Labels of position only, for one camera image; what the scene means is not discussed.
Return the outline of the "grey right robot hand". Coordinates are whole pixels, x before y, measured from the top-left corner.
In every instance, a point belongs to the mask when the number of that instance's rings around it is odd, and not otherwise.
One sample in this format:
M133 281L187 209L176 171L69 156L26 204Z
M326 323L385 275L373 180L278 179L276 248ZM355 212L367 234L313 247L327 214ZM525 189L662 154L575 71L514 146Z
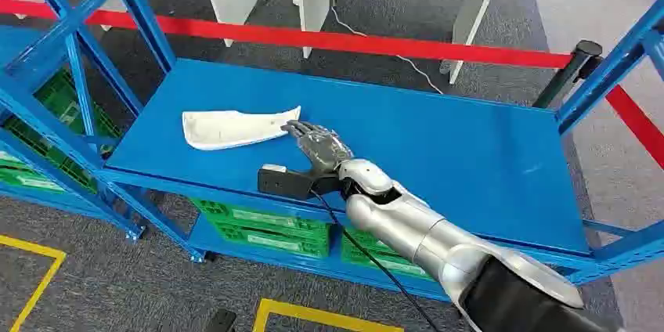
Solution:
M294 137L301 152L318 173L336 171L340 164L354 158L352 150L334 130L307 121L289 120L280 127Z

